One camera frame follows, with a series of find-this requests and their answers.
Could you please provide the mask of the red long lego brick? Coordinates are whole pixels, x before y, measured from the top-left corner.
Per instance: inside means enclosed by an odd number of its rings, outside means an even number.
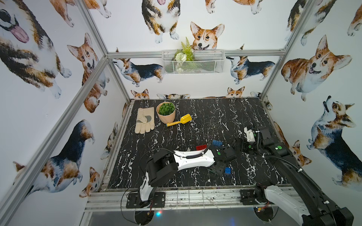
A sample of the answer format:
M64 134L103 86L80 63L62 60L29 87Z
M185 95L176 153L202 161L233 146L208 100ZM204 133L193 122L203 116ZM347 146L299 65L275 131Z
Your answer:
M205 150L206 148L207 148L207 145L196 146L197 151Z

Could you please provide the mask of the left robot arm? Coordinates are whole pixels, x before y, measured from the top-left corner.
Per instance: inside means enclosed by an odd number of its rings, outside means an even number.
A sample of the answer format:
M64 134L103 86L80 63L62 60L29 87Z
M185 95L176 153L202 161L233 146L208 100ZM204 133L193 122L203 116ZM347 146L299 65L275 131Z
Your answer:
M138 190L139 202L150 202L156 189L166 184L178 171L205 167L216 175L223 175L231 162L236 160L233 147L208 145L196 151L171 151L159 149L147 160L145 179Z

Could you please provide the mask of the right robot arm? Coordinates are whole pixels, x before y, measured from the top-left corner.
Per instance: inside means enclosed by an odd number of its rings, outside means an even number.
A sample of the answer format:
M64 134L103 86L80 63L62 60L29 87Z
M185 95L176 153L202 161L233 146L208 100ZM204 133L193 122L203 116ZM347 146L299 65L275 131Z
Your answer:
M283 144L276 143L267 127L245 127L243 136L236 140L235 148L256 154L267 160L281 172L298 193L297 201L271 182L256 183L253 190L241 192L243 204L255 203L266 206L275 204L300 226L351 226L354 216L344 207L332 201L300 167L292 152Z

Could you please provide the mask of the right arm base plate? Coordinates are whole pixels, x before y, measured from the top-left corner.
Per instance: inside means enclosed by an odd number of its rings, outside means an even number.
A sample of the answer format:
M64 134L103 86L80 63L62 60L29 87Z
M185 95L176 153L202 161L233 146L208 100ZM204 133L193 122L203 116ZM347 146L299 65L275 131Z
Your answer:
M254 188L248 190L240 190L240 202L243 205L267 205L269 202L265 196L264 190L261 188Z

